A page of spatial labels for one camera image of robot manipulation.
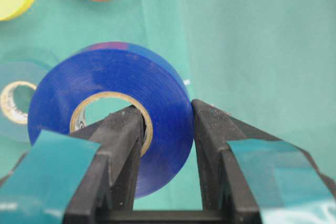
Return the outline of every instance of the teal tape strip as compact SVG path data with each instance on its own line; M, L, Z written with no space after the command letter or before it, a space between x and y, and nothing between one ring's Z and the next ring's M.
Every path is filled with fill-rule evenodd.
M0 223L59 224L99 144L42 131L0 187Z
M227 142L264 224L336 223L336 202L299 149L283 141Z

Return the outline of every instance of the blue tape roll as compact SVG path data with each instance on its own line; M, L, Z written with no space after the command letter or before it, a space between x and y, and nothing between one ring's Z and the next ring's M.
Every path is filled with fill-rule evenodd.
M153 137L141 158L136 197L160 189L177 174L190 153L193 112L177 72L146 48L123 42L96 44L54 67L30 104L31 143L41 129L68 134L75 109L101 92L128 95L146 109Z

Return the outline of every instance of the tape hole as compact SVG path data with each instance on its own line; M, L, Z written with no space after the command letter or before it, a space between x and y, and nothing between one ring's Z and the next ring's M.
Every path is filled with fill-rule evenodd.
M97 104L94 103L95 101L98 101L99 99L117 99L119 102L122 104L118 109L114 110L120 110L124 108L125 106L129 106L130 104L133 104L136 108L138 108L145 120L146 128L145 128L145 137L144 137L144 142L142 145L141 149L141 156L143 156L146 151L148 150L151 142L152 142L152 137L153 137L153 123L152 120L148 114L148 111L143 107L143 105L137 101L136 99L130 97L129 95L123 94L123 93L118 93L118 92L113 92L113 91L105 91L105 92L100 92L91 95L90 97L84 99L74 110L72 113L71 119L70 119L70 124L69 124L69 129L70 132L76 131L78 129L81 129L85 125L88 125L90 123L94 123L98 120L101 120L101 114L99 116L95 116L92 118L92 112L88 111L86 112L86 108L91 105L91 104ZM99 111L103 112L103 118L105 118L109 113L112 113L113 110L109 108L108 106L104 106L102 104L99 105ZM90 121L88 123L86 122L86 114L89 114L88 117L90 118Z
M13 100L17 109L23 113L28 113L30 101L35 90L25 85L17 86L13 91Z
M119 98L101 98L88 104L85 108L86 125L104 119L110 113L117 112L131 103Z

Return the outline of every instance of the teal backdrop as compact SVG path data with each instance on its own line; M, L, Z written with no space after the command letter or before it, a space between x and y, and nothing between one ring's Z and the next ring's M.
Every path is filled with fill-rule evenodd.
M0 23L0 63L54 66L104 41L157 52L189 83L191 99L306 149L336 179L336 0L36 0ZM87 117L123 105L103 100ZM1 137L0 177L29 148ZM201 209L199 188L193 147L180 173L134 207Z

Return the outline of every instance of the tape core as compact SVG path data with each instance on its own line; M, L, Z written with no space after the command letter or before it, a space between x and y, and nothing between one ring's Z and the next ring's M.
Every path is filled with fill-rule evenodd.
M0 94L0 107L3 114L12 122L17 124L27 124L28 114L21 111L14 101L14 91L18 86L26 86L34 91L36 85L28 81L15 81L8 84Z
M129 95L119 93L119 92L100 92L94 95L89 96L85 100L83 100L75 109L71 116L70 120L70 132L74 132L86 126L85 123L85 108L89 104L97 101L101 98L119 98L125 100L129 103L132 103L138 110L140 110L146 124L146 131L145 131L145 139L141 149L141 156L143 156L146 151L148 150L149 146L151 145L152 138L153 138L153 124L152 120L147 112L147 110L142 106L142 104L130 97Z

